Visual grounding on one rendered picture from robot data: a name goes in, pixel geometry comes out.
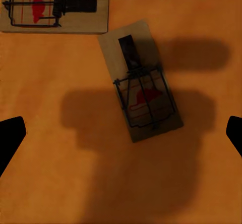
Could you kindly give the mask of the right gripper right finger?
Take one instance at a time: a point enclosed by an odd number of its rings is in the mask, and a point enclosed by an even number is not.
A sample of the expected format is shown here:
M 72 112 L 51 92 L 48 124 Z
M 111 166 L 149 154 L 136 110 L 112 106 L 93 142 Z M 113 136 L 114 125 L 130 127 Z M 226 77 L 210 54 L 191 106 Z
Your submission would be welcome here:
M 242 118 L 230 116 L 227 123 L 226 135 L 242 157 Z

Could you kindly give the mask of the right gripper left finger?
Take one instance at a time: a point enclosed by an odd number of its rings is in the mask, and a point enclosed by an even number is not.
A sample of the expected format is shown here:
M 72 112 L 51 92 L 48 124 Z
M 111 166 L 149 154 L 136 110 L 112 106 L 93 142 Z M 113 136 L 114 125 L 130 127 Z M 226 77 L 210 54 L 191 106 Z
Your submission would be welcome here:
M 21 116 L 0 122 L 0 177 L 25 135 L 26 128 Z

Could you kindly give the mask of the mousetrap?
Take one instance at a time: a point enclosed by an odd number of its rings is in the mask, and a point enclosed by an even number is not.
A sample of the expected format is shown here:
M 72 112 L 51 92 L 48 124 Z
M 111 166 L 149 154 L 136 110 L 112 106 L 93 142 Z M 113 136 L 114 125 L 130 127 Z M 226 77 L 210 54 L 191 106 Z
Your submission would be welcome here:
M 97 39 L 132 142 L 184 127 L 146 19 Z
M 109 0 L 2 0 L 3 33 L 100 35 Z

